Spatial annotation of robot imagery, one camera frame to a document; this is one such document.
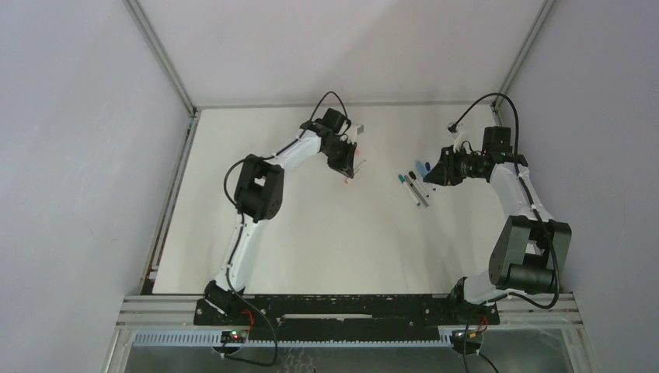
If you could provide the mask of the black checkered pen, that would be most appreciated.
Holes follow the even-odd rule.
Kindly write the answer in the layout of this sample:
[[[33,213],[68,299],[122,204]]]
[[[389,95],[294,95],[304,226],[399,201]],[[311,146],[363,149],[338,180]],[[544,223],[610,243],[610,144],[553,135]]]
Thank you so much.
[[[408,186],[410,187],[410,189],[411,189],[412,193],[414,194],[414,196],[418,199],[419,203],[424,207],[429,207],[429,203],[423,197],[421,192],[416,188],[416,186],[414,185],[411,178],[408,175],[404,175],[403,178],[406,181],[406,183],[408,184]]]

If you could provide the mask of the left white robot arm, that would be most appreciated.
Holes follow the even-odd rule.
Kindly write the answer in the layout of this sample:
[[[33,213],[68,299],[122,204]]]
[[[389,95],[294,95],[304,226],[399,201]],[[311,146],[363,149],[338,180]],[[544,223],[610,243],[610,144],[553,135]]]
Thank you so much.
[[[230,167],[240,167],[234,194],[228,200],[235,208],[236,227],[228,252],[214,278],[215,286],[230,299],[239,298],[253,269],[256,243],[267,222],[283,204],[286,173],[318,154],[327,166],[345,179],[353,179],[361,167],[357,138],[364,132],[338,110],[329,108],[320,118],[301,124],[293,140],[270,155],[249,154]]]

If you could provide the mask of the white pen green end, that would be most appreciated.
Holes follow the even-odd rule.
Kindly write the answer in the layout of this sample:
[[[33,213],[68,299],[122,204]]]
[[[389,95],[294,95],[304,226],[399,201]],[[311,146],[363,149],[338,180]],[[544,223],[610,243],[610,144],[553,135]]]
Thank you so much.
[[[413,201],[413,203],[416,206],[419,207],[421,205],[421,202],[417,198],[416,194],[413,192],[413,190],[410,187],[410,185],[408,184],[408,182],[405,180],[404,176],[402,174],[399,174],[398,178],[399,178],[399,181],[401,182],[401,184],[403,185],[403,188],[405,189],[405,191],[410,195],[410,198]]]

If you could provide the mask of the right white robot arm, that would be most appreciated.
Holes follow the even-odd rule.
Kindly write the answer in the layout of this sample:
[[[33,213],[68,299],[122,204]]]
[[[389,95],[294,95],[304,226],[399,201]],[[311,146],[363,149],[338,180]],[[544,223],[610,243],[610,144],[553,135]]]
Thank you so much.
[[[525,157],[511,144],[510,128],[486,127],[479,150],[472,149],[462,125],[449,124],[448,131],[454,142],[441,149],[424,182],[455,187],[466,179],[483,179],[496,192],[507,217],[487,269],[462,278],[454,288],[455,297],[470,305],[492,305],[514,296],[539,309],[552,308],[560,296],[570,226],[543,207]]]

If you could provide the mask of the light blue correction tape pen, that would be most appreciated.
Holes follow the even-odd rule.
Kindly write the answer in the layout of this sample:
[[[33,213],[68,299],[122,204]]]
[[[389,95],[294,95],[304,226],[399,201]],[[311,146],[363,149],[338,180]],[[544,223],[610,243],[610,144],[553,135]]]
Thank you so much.
[[[416,170],[421,178],[424,178],[428,174],[428,170],[424,162],[417,160],[415,162]]]

